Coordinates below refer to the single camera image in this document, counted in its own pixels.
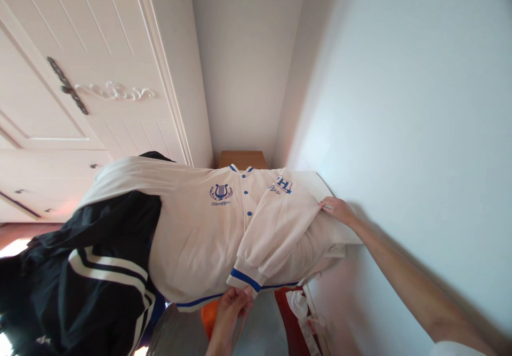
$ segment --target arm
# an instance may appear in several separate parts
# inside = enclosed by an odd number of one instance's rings
[[[252,289],[229,288],[219,299],[212,338],[206,356],[229,356],[233,344],[233,334],[239,317],[246,318],[254,303]]]
[[[345,201],[326,197],[320,206],[359,236],[400,299],[435,343],[453,341],[487,356],[496,355],[454,302],[381,233],[359,220]]]

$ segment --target finger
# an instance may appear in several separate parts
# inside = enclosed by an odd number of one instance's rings
[[[251,297],[247,295],[246,291],[243,289],[238,290],[238,295],[233,302],[233,307],[236,310],[241,310],[242,307],[251,300]]]
[[[329,215],[332,215],[332,209],[331,209],[331,208],[322,207],[322,210],[323,210],[324,212],[327,212]]]
[[[244,318],[244,317],[247,317],[247,315],[249,314],[249,310],[247,308],[242,308],[240,310],[240,312],[238,313],[238,317],[240,318]]]
[[[222,296],[223,297],[226,296],[229,299],[229,301],[232,302],[236,298],[237,295],[238,295],[238,292],[237,292],[236,288],[231,287]]]
[[[325,197],[321,202],[319,202],[318,204],[322,207],[324,205],[331,205],[332,203],[334,202],[334,198],[333,197]]]

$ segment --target orange fabric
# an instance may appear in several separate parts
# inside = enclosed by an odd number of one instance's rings
[[[208,340],[211,340],[212,338],[213,325],[215,324],[218,306],[219,301],[215,300],[201,308],[201,319],[203,319],[203,325],[206,330],[206,334],[208,335]]]

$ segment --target white stripe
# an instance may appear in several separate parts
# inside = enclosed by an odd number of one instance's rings
[[[148,273],[139,265],[135,264],[134,262],[119,259],[115,257],[107,257],[107,256],[96,256],[92,253],[92,247],[84,248],[85,253],[87,255],[87,260],[89,260],[92,263],[96,264],[102,264],[102,265],[112,265],[112,266],[118,266],[121,268],[126,268],[130,271],[134,271],[142,276],[144,280],[148,280]]]
[[[73,271],[78,273],[79,275],[83,277],[87,277],[89,279],[96,279],[96,280],[106,280],[106,281],[112,281],[117,282],[120,284],[125,284],[129,286],[136,287],[140,294],[143,296],[144,292],[146,291],[146,286],[140,281],[138,278],[133,276],[125,275],[124,273],[118,273],[118,272],[112,272],[112,271],[103,271],[103,270],[97,270],[93,268],[88,268],[82,263],[82,259],[80,258],[80,255],[78,254],[78,250],[73,250],[68,257],[69,265],[71,265],[71,268]]]
[[[151,315],[153,314],[153,308],[155,307],[155,295],[153,295],[150,291],[146,291],[145,294],[151,299],[151,305],[148,306],[148,301],[146,298],[143,298],[144,301],[144,312],[139,316],[137,319],[137,322],[135,323],[135,332],[133,333],[133,345],[130,349],[130,352],[128,355],[131,355],[133,351],[137,348],[137,345],[139,345],[141,335],[146,330],[146,327],[148,326],[149,320],[151,319]],[[146,325],[144,325],[144,328],[142,328],[142,321],[144,320],[144,313],[148,310],[148,315],[146,319]]]

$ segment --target jacket sleeve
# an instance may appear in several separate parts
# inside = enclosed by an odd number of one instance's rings
[[[254,289],[281,269],[317,213],[316,199],[286,169],[264,192],[238,247],[228,285]]]

